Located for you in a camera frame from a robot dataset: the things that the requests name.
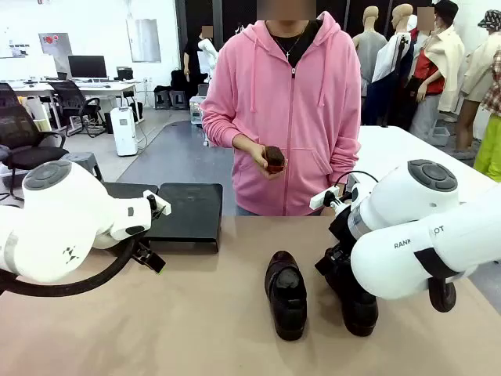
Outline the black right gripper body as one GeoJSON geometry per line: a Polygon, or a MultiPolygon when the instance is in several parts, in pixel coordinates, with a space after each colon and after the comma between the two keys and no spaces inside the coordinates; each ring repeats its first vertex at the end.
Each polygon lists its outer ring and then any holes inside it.
{"type": "Polygon", "coordinates": [[[315,264],[317,271],[333,282],[335,278],[351,272],[350,256],[355,245],[355,238],[348,227],[348,217],[351,209],[346,207],[331,222],[329,231],[333,234],[337,243],[327,248],[324,256],[315,264]]]}

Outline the person's right hand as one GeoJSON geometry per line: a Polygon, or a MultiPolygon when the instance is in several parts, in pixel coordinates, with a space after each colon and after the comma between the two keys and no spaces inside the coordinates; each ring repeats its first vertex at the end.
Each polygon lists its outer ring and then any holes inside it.
{"type": "Polygon", "coordinates": [[[256,163],[260,173],[268,180],[278,179],[279,177],[284,175],[284,173],[287,170],[287,166],[286,166],[287,161],[285,161],[285,165],[280,172],[271,173],[268,170],[268,162],[265,160],[265,146],[263,146],[263,145],[253,144],[250,147],[248,153],[254,159],[254,162],[256,163]]]}

